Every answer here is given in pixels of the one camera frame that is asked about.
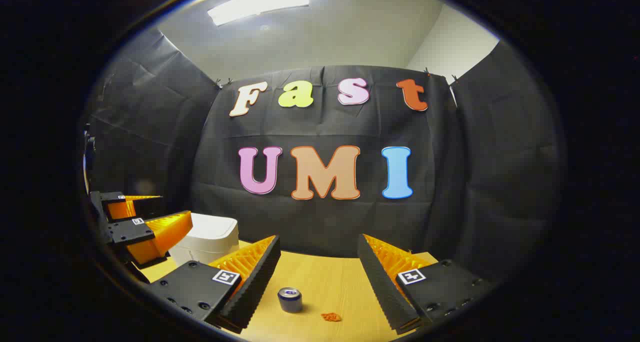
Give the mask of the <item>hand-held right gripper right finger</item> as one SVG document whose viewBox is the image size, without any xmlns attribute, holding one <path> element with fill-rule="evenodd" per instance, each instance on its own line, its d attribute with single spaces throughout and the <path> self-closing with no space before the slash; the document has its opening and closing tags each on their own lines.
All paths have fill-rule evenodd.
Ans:
<svg viewBox="0 0 640 342">
<path fill-rule="evenodd" d="M 386 320 L 398 335 L 428 331 L 466 312 L 493 285 L 450 259 L 427 261 L 366 233 L 357 253 Z"/>
</svg>

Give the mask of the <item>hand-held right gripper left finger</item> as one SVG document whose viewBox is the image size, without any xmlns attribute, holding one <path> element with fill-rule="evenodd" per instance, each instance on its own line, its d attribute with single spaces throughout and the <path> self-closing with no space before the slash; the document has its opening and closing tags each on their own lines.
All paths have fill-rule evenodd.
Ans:
<svg viewBox="0 0 640 342">
<path fill-rule="evenodd" d="M 187 261 L 148 289 L 192 319 L 239 334 L 249 326 L 280 257 L 280 238 L 272 235 L 208 264 Z"/>
</svg>

